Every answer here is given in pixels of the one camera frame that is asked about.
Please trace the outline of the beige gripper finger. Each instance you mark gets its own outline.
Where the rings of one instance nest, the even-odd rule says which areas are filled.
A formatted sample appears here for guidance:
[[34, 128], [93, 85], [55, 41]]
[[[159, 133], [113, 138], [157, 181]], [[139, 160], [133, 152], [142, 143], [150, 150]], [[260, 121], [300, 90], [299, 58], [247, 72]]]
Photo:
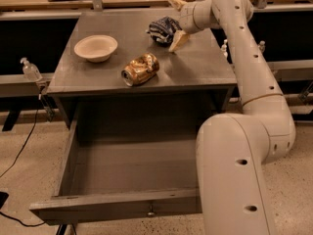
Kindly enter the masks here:
[[187, 4], [184, 0], [167, 0], [168, 3], [177, 11], [181, 11], [182, 8]]
[[177, 30], [174, 34], [173, 41], [169, 47], [169, 52], [173, 53], [182, 47], [190, 38], [190, 34], [184, 30]]

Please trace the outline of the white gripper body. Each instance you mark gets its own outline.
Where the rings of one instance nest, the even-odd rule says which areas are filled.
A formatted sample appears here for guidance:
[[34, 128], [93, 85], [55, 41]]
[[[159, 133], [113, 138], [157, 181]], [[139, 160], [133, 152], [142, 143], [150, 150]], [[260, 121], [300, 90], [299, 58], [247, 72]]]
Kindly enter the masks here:
[[179, 24], [189, 34], [194, 34], [207, 28], [218, 28], [218, 21], [212, 12], [212, 0], [185, 4], [180, 11]]

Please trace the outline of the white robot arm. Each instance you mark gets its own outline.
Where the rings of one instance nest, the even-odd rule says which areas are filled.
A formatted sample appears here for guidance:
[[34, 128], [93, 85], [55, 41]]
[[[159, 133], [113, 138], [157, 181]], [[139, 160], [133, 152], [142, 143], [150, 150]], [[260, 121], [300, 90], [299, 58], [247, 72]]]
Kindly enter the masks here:
[[186, 35], [222, 28], [228, 40], [243, 110], [202, 125], [196, 163], [205, 235], [276, 235], [262, 167], [283, 157], [295, 140], [291, 111], [255, 42], [249, 0], [168, 0], [180, 13], [172, 50]]

